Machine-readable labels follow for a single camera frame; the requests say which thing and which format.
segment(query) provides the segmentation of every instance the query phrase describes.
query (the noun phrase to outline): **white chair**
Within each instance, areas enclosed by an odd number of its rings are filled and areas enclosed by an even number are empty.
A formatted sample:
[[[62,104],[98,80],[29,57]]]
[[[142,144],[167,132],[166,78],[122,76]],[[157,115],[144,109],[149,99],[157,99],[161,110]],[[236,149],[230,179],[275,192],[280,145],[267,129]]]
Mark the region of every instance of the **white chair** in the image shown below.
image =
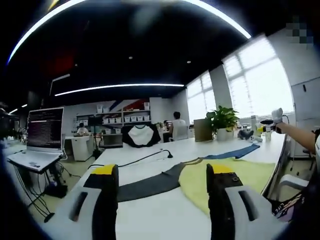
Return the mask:
[[[309,181],[303,180],[303,179],[298,178],[296,176],[292,176],[290,174],[284,175],[280,179],[280,182],[279,182],[278,187],[276,189],[276,200],[279,201],[281,188],[283,186],[289,186],[291,188],[302,191],[308,185],[308,183],[309,183]]]
[[[175,126],[173,127],[172,137],[169,138],[170,142],[188,139],[188,126]]]

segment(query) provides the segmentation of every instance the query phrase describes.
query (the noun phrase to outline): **desk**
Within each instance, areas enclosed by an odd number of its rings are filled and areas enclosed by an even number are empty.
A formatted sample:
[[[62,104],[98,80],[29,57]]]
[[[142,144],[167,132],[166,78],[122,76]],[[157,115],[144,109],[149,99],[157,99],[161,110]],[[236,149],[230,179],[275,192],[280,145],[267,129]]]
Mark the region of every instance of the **desk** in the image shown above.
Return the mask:
[[[66,136],[65,140],[71,140],[75,161],[84,162],[92,156],[94,151],[92,136]]]
[[[259,143],[260,148],[247,154],[243,159],[259,163],[277,163],[276,166],[280,166],[284,155],[285,140],[284,134],[273,133],[270,142]],[[145,148],[124,146],[121,149],[107,149],[94,163],[123,165],[162,149],[167,149],[172,153],[173,158],[170,159],[166,158],[167,152],[162,152],[133,165],[119,168],[119,185],[121,186],[155,176],[180,162],[210,154],[223,154],[250,145],[251,143],[240,139],[224,142],[216,140],[195,142],[194,138],[189,138]],[[94,166],[90,168],[73,189],[83,186],[94,168]],[[278,167],[274,168],[270,178],[278,169]],[[184,196],[180,188],[143,199],[120,202],[115,228],[118,240],[204,240],[211,238],[211,220]]]

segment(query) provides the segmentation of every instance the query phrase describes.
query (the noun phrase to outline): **potted plant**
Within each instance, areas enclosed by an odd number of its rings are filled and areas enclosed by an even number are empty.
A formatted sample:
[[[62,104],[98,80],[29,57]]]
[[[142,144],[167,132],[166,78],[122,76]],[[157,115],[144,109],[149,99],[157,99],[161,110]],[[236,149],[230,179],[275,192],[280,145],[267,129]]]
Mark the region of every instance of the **potted plant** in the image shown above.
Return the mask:
[[[233,136],[233,129],[237,125],[237,111],[233,108],[218,106],[217,110],[208,112],[206,118],[211,121],[212,132],[218,141],[225,141],[228,135]]]

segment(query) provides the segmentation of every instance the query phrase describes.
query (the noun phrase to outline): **office chair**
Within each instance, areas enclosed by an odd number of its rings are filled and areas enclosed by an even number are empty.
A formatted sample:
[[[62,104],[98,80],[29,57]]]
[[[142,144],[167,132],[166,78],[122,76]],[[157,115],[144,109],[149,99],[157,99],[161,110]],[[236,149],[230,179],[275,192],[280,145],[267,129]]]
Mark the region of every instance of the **office chair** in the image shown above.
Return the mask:
[[[175,126],[173,128],[172,137],[169,138],[170,142],[188,139],[188,126]]]

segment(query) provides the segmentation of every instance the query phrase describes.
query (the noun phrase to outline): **floor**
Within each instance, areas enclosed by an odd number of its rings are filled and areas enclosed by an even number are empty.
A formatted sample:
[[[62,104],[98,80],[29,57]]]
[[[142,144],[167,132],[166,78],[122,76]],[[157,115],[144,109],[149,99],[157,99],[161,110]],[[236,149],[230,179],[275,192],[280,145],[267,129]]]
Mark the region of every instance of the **floor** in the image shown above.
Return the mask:
[[[88,167],[91,164],[93,164],[94,161],[95,159],[91,157],[85,162],[79,162],[79,161],[74,161],[69,159],[68,161],[61,161],[61,163],[71,174],[82,176],[87,171]],[[299,176],[298,176],[299,178],[308,180],[311,174],[311,171],[309,171],[310,165],[311,165],[310,160],[295,160],[292,171],[290,171],[290,168],[292,167],[292,161],[289,161],[288,165],[285,167],[281,175],[291,174],[297,177],[297,172],[299,172]],[[68,186],[68,191],[70,191],[79,180],[78,177],[75,177],[75,176],[70,177],[66,171],[62,173],[62,177],[66,182],[65,184]],[[295,190],[291,187],[284,186],[281,189],[280,201],[287,200],[293,197],[298,192],[299,192],[298,190]],[[273,191],[271,198],[275,199],[275,195],[276,195],[275,191]],[[48,196],[48,195],[44,195],[42,199],[45,201],[50,212],[54,212],[59,202],[61,201],[61,199],[59,198]],[[36,200],[35,204],[40,206],[43,210],[45,209],[39,200]],[[29,210],[31,214],[34,216],[36,221],[43,223],[44,217],[39,214],[39,212],[35,209],[33,205],[29,207]]]

